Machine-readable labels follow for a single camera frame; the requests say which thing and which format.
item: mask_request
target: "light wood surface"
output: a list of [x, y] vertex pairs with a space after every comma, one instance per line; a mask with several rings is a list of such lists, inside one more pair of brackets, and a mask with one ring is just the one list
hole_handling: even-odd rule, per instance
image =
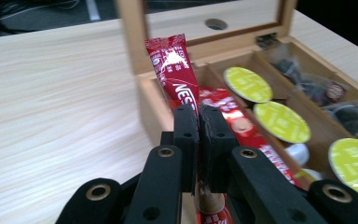
[[[356, 46], [299, 12], [291, 35], [358, 81]], [[0, 37], [0, 223], [54, 223], [85, 182], [142, 171], [128, 59], [119, 21]]]

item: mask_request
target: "metal ring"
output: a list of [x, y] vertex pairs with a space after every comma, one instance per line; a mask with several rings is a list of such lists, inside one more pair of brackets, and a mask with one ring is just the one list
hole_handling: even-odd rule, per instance
[[256, 153], [255, 151], [252, 151], [252, 150], [247, 149], [247, 148], [242, 149], [242, 150], [240, 151], [240, 154], [241, 154], [243, 157], [250, 158], [250, 159], [257, 157], [257, 153]]
[[[95, 195], [95, 194], [92, 193], [95, 189], [103, 189], [104, 192], [102, 194]], [[91, 188], [89, 188], [89, 190], [87, 190], [86, 197], [90, 201], [100, 201], [100, 200], [106, 198], [109, 194], [110, 194], [109, 185], [107, 185], [107, 184], [98, 184], [98, 185], [92, 186]]]
[[171, 157], [173, 154], [175, 154], [175, 151], [170, 148], [162, 148], [157, 153], [160, 157]]
[[[336, 195], [334, 193], [331, 192], [331, 190], [336, 190], [338, 191], [341, 195]], [[339, 202], [339, 203], [350, 203], [352, 201], [352, 197], [351, 195], [345, 190], [345, 189], [342, 189], [340, 187], [337, 187], [337, 186], [334, 186], [334, 185], [325, 185], [323, 188], [322, 188], [322, 191], [324, 192], [324, 194]]]

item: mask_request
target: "wooden box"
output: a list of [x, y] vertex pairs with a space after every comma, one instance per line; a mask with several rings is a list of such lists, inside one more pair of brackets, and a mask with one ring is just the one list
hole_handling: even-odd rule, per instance
[[[269, 56], [274, 46], [286, 45], [298, 58], [303, 72], [327, 77], [350, 87], [341, 102], [358, 100], [358, 83], [289, 36], [296, 0], [229, 1], [154, 14], [145, 14], [145, 3], [141, 0], [117, 0], [117, 6], [137, 79], [143, 125], [155, 145], [159, 144], [162, 131], [172, 131], [173, 121], [144, 41], [149, 37], [184, 33], [187, 51], [196, 65], [194, 70], [201, 86], [225, 87], [223, 71], [236, 65], [263, 77], [271, 86], [274, 98], [290, 96], [287, 105], [309, 124], [311, 130], [311, 139], [306, 143], [310, 151], [306, 167], [326, 174], [327, 178], [335, 178], [328, 165], [330, 145], [340, 138], [353, 136], [302, 91], [294, 91], [294, 84], [269, 63]], [[225, 24], [216, 19], [225, 21], [227, 28], [214, 30], [225, 28]], [[207, 27], [206, 21], [213, 29]], [[273, 45], [266, 49], [269, 42]], [[253, 112], [246, 103], [235, 93], [232, 92], [232, 95], [243, 112], [255, 122]], [[292, 172], [297, 173], [301, 167], [287, 155], [286, 145], [257, 122], [255, 125]], [[308, 178], [302, 182], [304, 188], [311, 183]]]

